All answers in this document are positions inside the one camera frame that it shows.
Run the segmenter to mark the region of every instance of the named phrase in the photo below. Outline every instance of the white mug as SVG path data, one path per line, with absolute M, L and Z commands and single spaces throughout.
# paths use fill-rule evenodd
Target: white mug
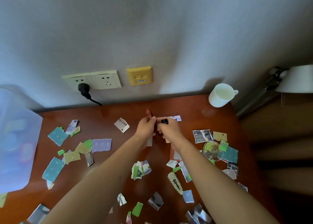
M 214 107 L 222 107 L 238 94 L 230 85 L 225 83 L 217 84 L 209 95 L 209 102 Z

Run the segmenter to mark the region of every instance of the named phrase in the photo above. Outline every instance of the black power cord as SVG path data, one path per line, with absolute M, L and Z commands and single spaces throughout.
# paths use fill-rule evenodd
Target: black power cord
M 80 83 L 78 85 L 78 90 L 80 91 L 82 96 L 86 97 L 88 100 L 91 100 L 92 102 L 97 103 L 98 105 L 102 105 L 98 101 L 95 101 L 91 98 L 91 95 L 89 94 L 89 89 L 90 89 L 90 86 L 86 83 Z

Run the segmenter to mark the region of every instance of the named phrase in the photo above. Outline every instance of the person's left hand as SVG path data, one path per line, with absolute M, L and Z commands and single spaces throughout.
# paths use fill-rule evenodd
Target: person's left hand
M 140 120 L 135 136 L 144 141 L 144 143 L 153 136 L 154 124 L 156 122 L 156 117 L 153 116 L 151 119 L 149 117 L 144 117 Z

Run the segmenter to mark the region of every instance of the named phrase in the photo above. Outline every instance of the forearm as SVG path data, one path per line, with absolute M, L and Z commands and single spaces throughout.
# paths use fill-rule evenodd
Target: forearm
M 278 223 L 256 199 L 214 166 L 188 140 L 178 140 L 176 147 L 202 201 L 217 224 Z
M 42 224 L 103 223 L 142 150 L 135 135 L 72 188 Z

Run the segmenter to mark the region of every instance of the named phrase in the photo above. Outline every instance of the hand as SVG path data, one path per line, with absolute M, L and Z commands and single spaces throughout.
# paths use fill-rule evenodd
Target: hand
M 167 119 L 168 124 L 161 123 L 162 119 Z M 166 138 L 171 143 L 172 147 L 175 151 L 178 150 L 177 146 L 175 145 L 176 142 L 180 139 L 184 139 L 184 135 L 180 131 L 178 122 L 175 119 L 169 117 L 161 117 L 156 119 L 157 123 L 157 130 L 159 133 L 163 133 L 163 138 Z
M 153 136 L 154 124 L 156 120 L 155 116 L 151 117 L 151 119 L 149 119 L 149 117 L 142 118 L 138 124 L 135 136 L 146 143 L 146 141 Z

